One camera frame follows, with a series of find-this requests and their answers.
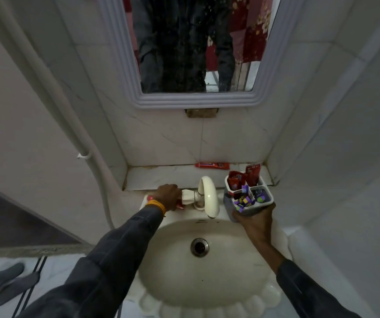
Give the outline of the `person's right hand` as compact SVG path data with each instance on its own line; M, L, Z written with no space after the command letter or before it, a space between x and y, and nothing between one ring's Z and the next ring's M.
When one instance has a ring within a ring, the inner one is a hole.
M276 207L275 203L268 205L261 212L246 217L246 223L241 224L246 231L249 239L255 248L261 253L266 247L271 247L271 232L272 232L272 212Z

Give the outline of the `person's left hand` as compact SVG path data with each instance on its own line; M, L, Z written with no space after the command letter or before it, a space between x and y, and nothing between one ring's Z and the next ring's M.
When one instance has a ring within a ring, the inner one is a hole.
M173 209L173 185L164 184L157 188L155 193L152 194L155 200L162 203L167 211L174 211Z

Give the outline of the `grey compartment holder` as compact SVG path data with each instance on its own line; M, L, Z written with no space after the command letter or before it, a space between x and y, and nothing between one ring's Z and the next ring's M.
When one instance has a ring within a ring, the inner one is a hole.
M227 211L227 213L230 217L230 220L233 222L236 222L232 216L232 212L234 210L236 210L234 203L233 203L233 201L234 201L233 195L234 195L234 192L236 192L236 191L229 191L229 187L226 183L227 177L228 176L225 177L225 189L224 189L223 203L224 203L225 210ZM257 203L256 202L253 206L248 207L247 209L245 209L245 211L242 212L243 216L251 217L251 216L261 212L268 205L271 205L272 203L274 203L274 197L273 197L271 191L269 190L269 187L267 186L267 182L264 181L264 178L262 177L262 175L260 175L259 186L250 187L250 190L251 190L251 192L253 192L254 190L261 189L261 188L263 188L267 191L268 202L266 202L266 203Z

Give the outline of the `person's left forearm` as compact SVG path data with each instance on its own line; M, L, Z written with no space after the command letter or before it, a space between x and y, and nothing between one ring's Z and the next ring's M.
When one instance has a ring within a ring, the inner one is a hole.
M64 284L17 318L114 318L163 218L154 206L142 208L81 257Z

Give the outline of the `person's right forearm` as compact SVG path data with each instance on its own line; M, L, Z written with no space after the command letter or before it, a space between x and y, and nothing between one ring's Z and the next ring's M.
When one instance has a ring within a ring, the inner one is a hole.
M300 318L361 318L340 302L293 261L271 244L262 243L259 252L276 274L276 280Z

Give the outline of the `white fluted tap knob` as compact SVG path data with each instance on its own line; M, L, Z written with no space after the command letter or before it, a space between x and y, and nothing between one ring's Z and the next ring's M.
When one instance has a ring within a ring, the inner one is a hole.
M189 190L189 189L182 190L182 198L181 198L182 205L190 205L198 201L199 201L199 194L197 191Z

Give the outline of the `pile of purple yellow packets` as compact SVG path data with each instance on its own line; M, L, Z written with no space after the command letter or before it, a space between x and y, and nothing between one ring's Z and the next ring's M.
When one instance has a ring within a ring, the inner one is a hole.
M250 190L250 186L243 185L239 191L234 192L233 203L236 210L242 213L248 207L253 206L256 203L255 197Z

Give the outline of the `yellow wristband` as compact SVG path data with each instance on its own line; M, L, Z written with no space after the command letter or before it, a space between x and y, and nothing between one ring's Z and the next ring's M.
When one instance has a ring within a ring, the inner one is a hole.
M159 201L157 201L155 199L151 199L151 200L147 201L145 206L154 206L162 212L163 217L166 216L166 212L167 212L166 207L162 203L160 203Z

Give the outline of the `white faucet spout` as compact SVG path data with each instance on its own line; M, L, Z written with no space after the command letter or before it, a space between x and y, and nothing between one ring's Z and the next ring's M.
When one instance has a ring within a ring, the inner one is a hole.
M217 190L209 176L201 177L198 189L194 191L193 206L199 211L204 211L210 219L214 219L219 215L220 207Z

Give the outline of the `red sachet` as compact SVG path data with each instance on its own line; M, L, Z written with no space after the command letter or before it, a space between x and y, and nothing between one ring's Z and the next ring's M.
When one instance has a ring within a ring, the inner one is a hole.
M246 184L250 187L259 186L261 164L250 164L246 166Z
M229 191L237 191L246 185L246 173L231 170L226 179Z

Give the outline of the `red toothpaste tube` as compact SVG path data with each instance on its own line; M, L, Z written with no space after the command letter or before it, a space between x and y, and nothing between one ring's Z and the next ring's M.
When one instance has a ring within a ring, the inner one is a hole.
M213 169L213 170L230 170L229 163L215 163L215 162L197 162L195 167L200 169Z

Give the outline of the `metal sink drain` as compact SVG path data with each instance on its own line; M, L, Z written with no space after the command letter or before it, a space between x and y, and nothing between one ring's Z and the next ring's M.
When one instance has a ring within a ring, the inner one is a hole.
M209 252L209 244L203 238L196 238L191 242L190 251L193 256L202 258Z

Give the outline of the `cream shell-edged sink basin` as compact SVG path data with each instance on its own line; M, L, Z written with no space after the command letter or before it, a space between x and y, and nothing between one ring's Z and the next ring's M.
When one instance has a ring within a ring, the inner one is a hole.
M276 275L217 192L216 218L192 205L168 212L150 240L125 297L145 318L261 318L283 299ZM196 238L209 244L202 258L190 251Z

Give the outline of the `white framed wall mirror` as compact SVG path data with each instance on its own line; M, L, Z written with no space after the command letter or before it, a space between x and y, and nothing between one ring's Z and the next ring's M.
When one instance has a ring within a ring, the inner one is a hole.
M141 110L260 105L305 0L97 0Z

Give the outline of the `white wall pipe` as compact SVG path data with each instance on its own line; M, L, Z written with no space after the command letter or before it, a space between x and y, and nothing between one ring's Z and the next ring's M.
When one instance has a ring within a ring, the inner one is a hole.
M84 160L88 165L99 188L106 222L110 229L114 229L106 181L98 162L97 151L90 144L91 138L81 135L81 128L85 129L79 118L74 117L74 111L66 94L34 50L33 45L4 0L0 0L0 43L77 150L77 159Z

